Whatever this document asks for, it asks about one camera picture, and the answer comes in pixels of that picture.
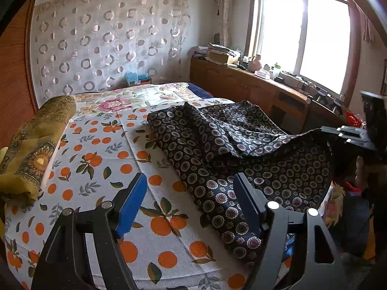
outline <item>curtain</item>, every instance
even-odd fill
[[[228,31],[229,19],[231,18],[231,9],[233,0],[218,0],[219,15],[221,17],[220,44],[225,47],[231,45]]]
[[[35,6],[31,68],[38,103],[126,87],[125,72],[180,79],[187,0],[55,0]]]
[[[372,42],[375,41],[374,27],[359,6],[357,6],[357,9],[359,10],[361,16],[363,17],[363,37],[362,38],[366,43],[372,44]]]

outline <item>black patterned cloth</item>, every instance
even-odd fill
[[[262,243],[251,232],[233,191],[243,172],[268,200],[305,211],[318,207],[331,182],[331,150],[319,130],[287,135],[249,101],[196,108],[188,103],[152,112],[158,146],[225,247],[252,265]]]

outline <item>orange print bedsheet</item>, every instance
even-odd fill
[[[201,107],[232,103],[197,99]],[[156,146],[146,118],[184,101],[82,115],[66,127],[48,182],[34,205],[10,202],[6,209],[8,266],[29,289],[40,253],[64,208],[91,210],[128,186],[137,172],[148,191],[121,251],[139,289],[240,289],[248,271],[226,251],[216,231],[202,227],[194,205],[173,167]],[[104,283],[87,235],[96,286]]]

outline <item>white container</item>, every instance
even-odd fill
[[[278,65],[278,63],[274,64],[273,79],[279,76],[280,72],[281,72],[281,67]]]

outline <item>pillow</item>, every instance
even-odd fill
[[[75,110],[73,97],[54,97],[21,126],[0,164],[0,193],[9,198],[37,199],[44,172]]]

